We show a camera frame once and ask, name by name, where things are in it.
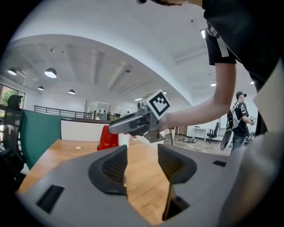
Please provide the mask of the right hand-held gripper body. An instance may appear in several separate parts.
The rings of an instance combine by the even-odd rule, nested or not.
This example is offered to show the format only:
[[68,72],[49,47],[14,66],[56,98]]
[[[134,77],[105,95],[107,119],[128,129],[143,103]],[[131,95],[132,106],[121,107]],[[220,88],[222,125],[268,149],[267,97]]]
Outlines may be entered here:
[[127,133],[132,136],[145,137],[150,143],[163,141],[159,122],[170,108],[168,98],[163,90],[158,90],[146,100],[137,104],[138,110],[110,123],[111,134]]

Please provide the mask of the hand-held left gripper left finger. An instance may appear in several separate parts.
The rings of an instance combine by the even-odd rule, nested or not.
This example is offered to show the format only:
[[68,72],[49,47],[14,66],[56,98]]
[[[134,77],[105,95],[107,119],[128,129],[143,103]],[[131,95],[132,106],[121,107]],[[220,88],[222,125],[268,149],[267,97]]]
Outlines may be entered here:
[[89,180],[97,189],[106,194],[126,196],[124,173],[127,164],[127,146],[119,146],[90,165]]

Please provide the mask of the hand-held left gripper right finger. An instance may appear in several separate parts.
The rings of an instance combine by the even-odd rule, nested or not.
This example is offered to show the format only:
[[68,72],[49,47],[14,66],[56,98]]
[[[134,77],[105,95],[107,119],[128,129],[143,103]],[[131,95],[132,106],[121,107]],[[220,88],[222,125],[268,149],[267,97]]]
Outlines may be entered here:
[[191,158],[165,145],[158,145],[158,163],[169,182],[165,210],[162,214],[162,219],[168,220],[190,207],[188,202],[176,195],[173,185],[189,181],[197,171],[197,164]]

